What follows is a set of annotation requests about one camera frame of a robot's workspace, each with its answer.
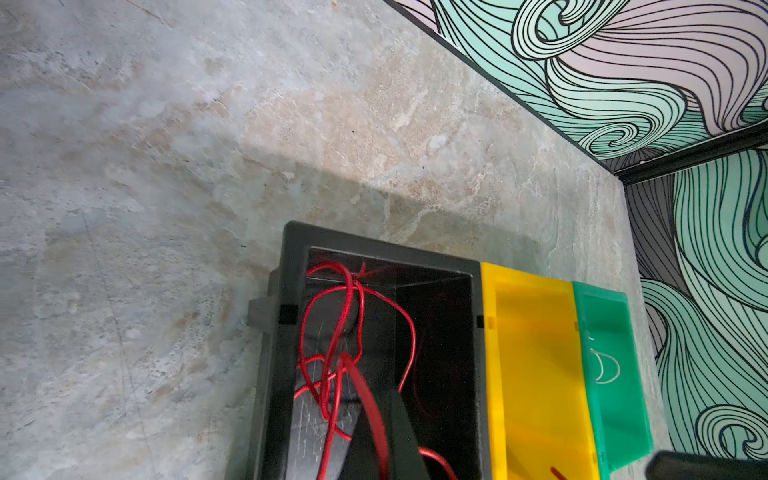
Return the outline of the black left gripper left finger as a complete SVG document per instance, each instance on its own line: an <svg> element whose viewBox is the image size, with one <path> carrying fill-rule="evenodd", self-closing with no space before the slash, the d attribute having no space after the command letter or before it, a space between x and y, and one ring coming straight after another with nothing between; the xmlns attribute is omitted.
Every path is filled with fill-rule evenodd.
<svg viewBox="0 0 768 480"><path fill-rule="evenodd" d="M361 409L339 480L379 480L379 457L367 412Z"/></svg>

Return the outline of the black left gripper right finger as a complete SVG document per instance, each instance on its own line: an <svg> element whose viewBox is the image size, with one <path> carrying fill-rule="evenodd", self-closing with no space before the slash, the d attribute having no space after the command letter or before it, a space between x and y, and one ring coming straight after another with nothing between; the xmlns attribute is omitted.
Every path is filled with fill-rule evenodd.
<svg viewBox="0 0 768 480"><path fill-rule="evenodd" d="M382 419L388 445L388 479L429 480L405 404L396 389L384 396Z"/></svg>

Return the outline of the yellow storage bin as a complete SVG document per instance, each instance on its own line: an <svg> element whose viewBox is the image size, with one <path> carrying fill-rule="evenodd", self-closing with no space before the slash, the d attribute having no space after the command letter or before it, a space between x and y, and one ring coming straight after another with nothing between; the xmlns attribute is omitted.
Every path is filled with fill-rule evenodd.
<svg viewBox="0 0 768 480"><path fill-rule="evenodd" d="M481 266L491 474L597 479L571 283Z"/></svg>

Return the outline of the black storage bin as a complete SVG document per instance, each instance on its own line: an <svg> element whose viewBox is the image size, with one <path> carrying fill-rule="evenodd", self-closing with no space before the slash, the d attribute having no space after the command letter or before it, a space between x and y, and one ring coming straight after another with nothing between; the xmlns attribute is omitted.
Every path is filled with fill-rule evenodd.
<svg viewBox="0 0 768 480"><path fill-rule="evenodd" d="M334 379L341 354L381 415L400 393L430 479L490 477L477 261L292 221L248 321L262 347L244 478L338 479L363 409Z"/></svg>

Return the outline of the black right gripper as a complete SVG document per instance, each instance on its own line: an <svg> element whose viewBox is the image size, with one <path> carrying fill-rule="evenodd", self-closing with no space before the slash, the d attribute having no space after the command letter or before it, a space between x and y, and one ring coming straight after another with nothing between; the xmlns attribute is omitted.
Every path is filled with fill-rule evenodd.
<svg viewBox="0 0 768 480"><path fill-rule="evenodd" d="M724 459L659 451L649 461L649 480L767 480L767 461Z"/></svg>

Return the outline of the black corner frame post right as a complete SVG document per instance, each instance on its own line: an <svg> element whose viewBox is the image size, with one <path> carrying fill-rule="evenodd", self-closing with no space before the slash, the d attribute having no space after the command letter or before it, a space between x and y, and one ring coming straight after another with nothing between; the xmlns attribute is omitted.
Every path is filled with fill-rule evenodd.
<svg viewBox="0 0 768 480"><path fill-rule="evenodd" d="M614 176L625 186L634 185L766 144L767 120L763 119L747 128L619 170Z"/></svg>

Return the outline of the green storage bin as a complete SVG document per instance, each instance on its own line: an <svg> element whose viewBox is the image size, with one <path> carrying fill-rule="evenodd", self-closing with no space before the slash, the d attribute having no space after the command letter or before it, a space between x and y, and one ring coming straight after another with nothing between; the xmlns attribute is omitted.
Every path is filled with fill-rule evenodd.
<svg viewBox="0 0 768 480"><path fill-rule="evenodd" d="M624 293L572 286L599 473L608 479L653 446L632 320Z"/></svg>

